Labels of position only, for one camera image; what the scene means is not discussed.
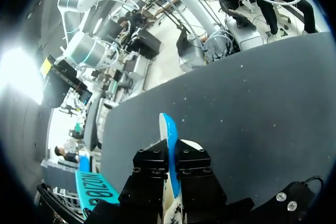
black pants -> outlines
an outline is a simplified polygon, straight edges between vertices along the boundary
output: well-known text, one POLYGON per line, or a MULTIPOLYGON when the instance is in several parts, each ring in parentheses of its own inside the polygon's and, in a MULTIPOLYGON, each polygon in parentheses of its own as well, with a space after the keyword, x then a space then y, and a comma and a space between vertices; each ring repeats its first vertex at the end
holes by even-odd
MULTIPOLYGON (((277 26, 277 17, 275 15, 273 5, 263 0, 257 0, 257 4, 265 17, 265 20, 270 26, 271 33, 276 34, 278 31, 278 26, 277 26)), ((300 11, 303 12, 303 15, 305 17, 304 21, 305 31, 310 34, 315 33, 315 19, 314 19, 313 7, 306 0, 301 0, 296 4, 296 6, 300 11)))

sneaker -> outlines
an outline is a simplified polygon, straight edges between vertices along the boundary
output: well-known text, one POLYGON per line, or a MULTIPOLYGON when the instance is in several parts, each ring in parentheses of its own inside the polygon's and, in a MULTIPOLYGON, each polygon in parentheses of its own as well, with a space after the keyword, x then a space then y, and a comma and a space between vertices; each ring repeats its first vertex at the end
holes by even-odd
POLYGON ((281 30, 279 29, 278 32, 276 34, 270 34, 267 38, 267 43, 271 43, 274 41, 277 41, 279 39, 281 39, 281 30))

gray tabletop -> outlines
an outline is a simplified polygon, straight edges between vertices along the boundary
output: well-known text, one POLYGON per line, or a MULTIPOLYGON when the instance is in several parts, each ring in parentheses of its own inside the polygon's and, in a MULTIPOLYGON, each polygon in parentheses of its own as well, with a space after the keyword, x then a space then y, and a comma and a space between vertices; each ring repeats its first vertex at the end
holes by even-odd
POLYGON ((159 113, 201 144, 234 202, 267 201, 294 180, 326 178, 336 153, 336 49, 330 33, 289 38, 187 73, 113 109, 101 170, 121 191, 159 113))

screw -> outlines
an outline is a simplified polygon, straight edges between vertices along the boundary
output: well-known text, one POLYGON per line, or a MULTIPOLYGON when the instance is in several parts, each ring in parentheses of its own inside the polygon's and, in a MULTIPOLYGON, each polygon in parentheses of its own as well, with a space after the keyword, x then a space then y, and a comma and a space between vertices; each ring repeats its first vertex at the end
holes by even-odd
POLYGON ((298 204, 296 203, 296 201, 291 201, 287 205, 287 210, 290 211, 290 212, 293 212, 297 209, 297 207, 298 207, 298 204))
POLYGON ((287 195, 285 194, 285 193, 278 193, 277 194, 277 201, 279 201, 279 202, 283 202, 283 201, 285 201, 286 199, 287 199, 287 195))
POLYGON ((139 173, 140 170, 141 170, 141 169, 140 169, 139 167, 134 167, 134 168, 133 168, 133 172, 134 172, 134 173, 139 173))
POLYGON ((186 169, 186 170, 183 170, 183 172, 182 172, 183 174, 190 174, 191 173, 191 171, 189 170, 189 169, 186 169))
POLYGON ((205 168, 203 169, 203 172, 205 172, 205 173, 210 173, 210 172, 211 172, 211 168, 210 168, 210 167, 205 167, 205 168))

lab equipment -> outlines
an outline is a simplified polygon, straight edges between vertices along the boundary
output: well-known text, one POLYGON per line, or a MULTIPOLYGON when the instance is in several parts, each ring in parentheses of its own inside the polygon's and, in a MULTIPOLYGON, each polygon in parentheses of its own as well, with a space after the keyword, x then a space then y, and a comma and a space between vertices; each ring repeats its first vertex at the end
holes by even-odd
MULTIPOLYGON (((174 218, 177 218, 174 223, 178 224, 295 223, 302 220, 302 213, 308 210, 314 198, 314 193, 310 190, 308 183, 314 179, 320 180, 323 185, 322 179, 318 176, 305 182, 292 182, 256 209, 253 209, 254 202, 251 198, 227 204, 227 196, 213 173, 208 152, 179 139, 174 147, 174 167, 176 167, 176 178, 179 184, 175 200, 180 202, 177 206, 174 204, 171 206, 174 208, 173 217, 170 215, 170 208, 165 215, 163 213, 163 202, 167 200, 167 192, 164 193, 164 190, 170 187, 167 173, 170 169, 168 163, 171 147, 167 139, 145 150, 137 151, 133 158, 132 174, 118 198, 119 204, 114 199, 114 204, 108 203, 112 197, 108 193, 108 186, 105 190, 96 190, 95 193, 91 193, 91 201, 95 207, 87 212, 85 221, 66 211, 63 205, 48 192, 43 183, 39 184, 37 189, 48 205, 67 223, 154 224, 158 220, 168 223, 167 221, 174 218)), ((92 178, 92 181, 88 182, 98 183, 98 179, 93 175, 87 174, 92 178)))
POLYGON ((86 105, 92 96, 88 87, 77 79, 76 70, 65 60, 58 64, 55 61, 52 56, 48 56, 40 69, 45 76, 43 104, 51 108, 60 107, 72 88, 79 95, 79 100, 86 105))
MULTIPOLYGON (((114 50, 105 47, 96 42, 93 38, 79 31, 80 19, 79 15, 87 11, 100 0, 59 0, 58 9, 61 12, 66 41, 68 47, 64 51, 62 59, 72 61, 78 68, 80 65, 88 65, 89 67, 100 69, 109 68, 113 64, 112 57, 118 54, 117 48, 114 50)), ((199 5, 198 0, 181 0, 194 13, 196 18, 205 28, 208 34, 216 31, 212 21, 208 18, 205 9, 199 5)), ((197 39, 198 45, 202 47, 202 43, 197 39)), ((215 37, 209 47, 209 52, 221 53, 225 50, 226 39, 221 36, 215 37)))

